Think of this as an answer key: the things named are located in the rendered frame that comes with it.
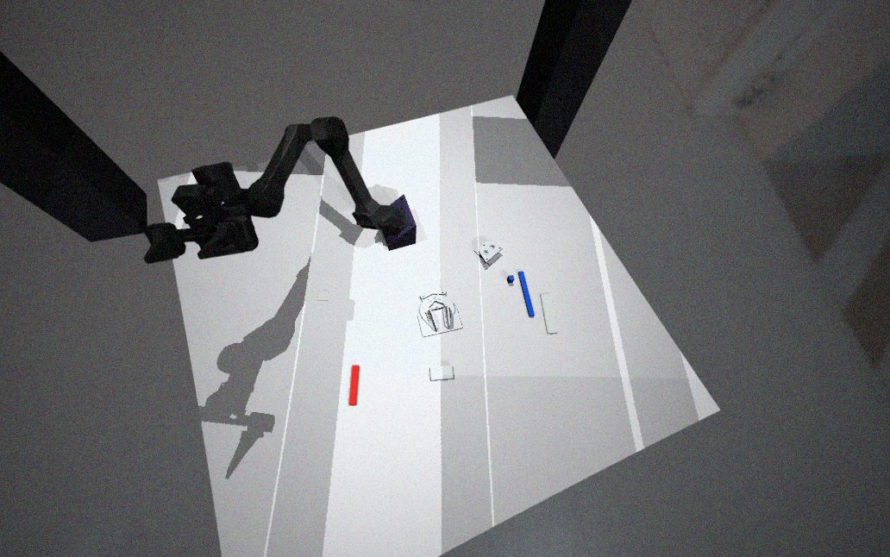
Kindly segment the dark red bar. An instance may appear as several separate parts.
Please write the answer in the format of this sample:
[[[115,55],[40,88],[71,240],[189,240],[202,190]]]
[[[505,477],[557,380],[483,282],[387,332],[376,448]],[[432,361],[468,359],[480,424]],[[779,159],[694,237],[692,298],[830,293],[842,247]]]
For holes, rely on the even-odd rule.
[[[352,380],[350,381],[350,392],[349,392],[348,405],[356,405],[356,398],[357,398],[357,394],[358,394],[358,385],[359,385],[359,373],[360,373],[360,366],[353,365]]]

